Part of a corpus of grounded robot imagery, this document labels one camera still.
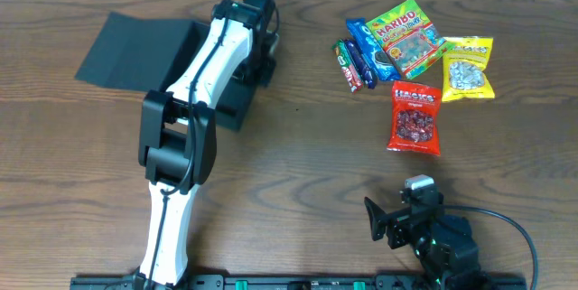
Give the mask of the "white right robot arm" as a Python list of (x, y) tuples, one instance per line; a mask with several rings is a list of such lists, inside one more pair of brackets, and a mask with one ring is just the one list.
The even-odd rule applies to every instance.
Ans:
[(424, 269), (424, 279), (434, 289), (495, 289), (494, 281), (479, 263), (479, 247), (470, 223), (443, 208), (443, 195), (431, 184), (400, 191), (408, 207), (385, 212), (370, 198), (364, 199), (371, 237), (386, 239), (392, 249), (409, 246)]

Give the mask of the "yellow Hacks candy bag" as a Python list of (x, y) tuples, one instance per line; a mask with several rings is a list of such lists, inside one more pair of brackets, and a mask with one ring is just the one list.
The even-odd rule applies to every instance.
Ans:
[(495, 98), (484, 70), (493, 48), (492, 37), (446, 37), (453, 47), (443, 55), (442, 102), (463, 98)]

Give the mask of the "blue Oreo pack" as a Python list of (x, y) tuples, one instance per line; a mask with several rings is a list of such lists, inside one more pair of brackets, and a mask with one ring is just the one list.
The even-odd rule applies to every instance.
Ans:
[(357, 43), (360, 54), (367, 65), (376, 73), (379, 80), (394, 81), (401, 79), (396, 67), (366, 26), (364, 18), (347, 19), (346, 26)]

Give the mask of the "black box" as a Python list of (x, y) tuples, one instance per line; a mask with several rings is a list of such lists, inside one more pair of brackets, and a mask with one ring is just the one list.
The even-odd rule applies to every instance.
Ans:
[(237, 130), (255, 91), (245, 75), (256, 19), (233, 14), (200, 23), (112, 13), (76, 78), (144, 92), (140, 129), (146, 134), (172, 124)]

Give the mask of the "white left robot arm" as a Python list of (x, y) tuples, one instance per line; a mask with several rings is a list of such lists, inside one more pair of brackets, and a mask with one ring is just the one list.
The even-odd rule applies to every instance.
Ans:
[(279, 35), (269, 30), (279, 12), (274, 0), (223, 0), (212, 12), (207, 39), (184, 73), (143, 102), (138, 161), (145, 168), (151, 218), (134, 289), (176, 289), (188, 265), (192, 207), (217, 154), (218, 104), (232, 81), (240, 122), (255, 88), (274, 68)]

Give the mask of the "Haribo gummy bag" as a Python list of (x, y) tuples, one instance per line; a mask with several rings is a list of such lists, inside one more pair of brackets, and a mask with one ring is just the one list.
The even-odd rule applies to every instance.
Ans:
[(405, 0), (366, 26), (399, 74), (408, 80), (424, 73), (455, 47), (438, 33), (415, 0)]

